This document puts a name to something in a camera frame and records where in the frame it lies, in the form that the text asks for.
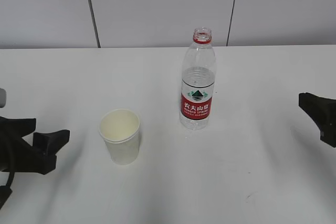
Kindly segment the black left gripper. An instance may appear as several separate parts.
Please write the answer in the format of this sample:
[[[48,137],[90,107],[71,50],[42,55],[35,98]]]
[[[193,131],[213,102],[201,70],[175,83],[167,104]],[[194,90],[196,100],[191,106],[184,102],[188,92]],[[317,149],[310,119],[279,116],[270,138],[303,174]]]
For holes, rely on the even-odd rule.
[[[56,154],[70,140],[69,130],[33,134],[33,146],[21,137],[36,129],[36,119],[8,119],[1,116],[1,171],[46,175],[56,168]],[[13,130],[19,137],[9,137]]]

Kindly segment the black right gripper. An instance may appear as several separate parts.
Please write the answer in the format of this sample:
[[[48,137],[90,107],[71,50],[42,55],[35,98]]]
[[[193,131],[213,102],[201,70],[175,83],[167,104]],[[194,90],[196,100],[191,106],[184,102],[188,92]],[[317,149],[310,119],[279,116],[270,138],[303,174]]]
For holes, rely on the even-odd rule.
[[[320,129],[320,140],[336,147],[335,99],[323,98],[307,92],[300,93],[299,107]]]

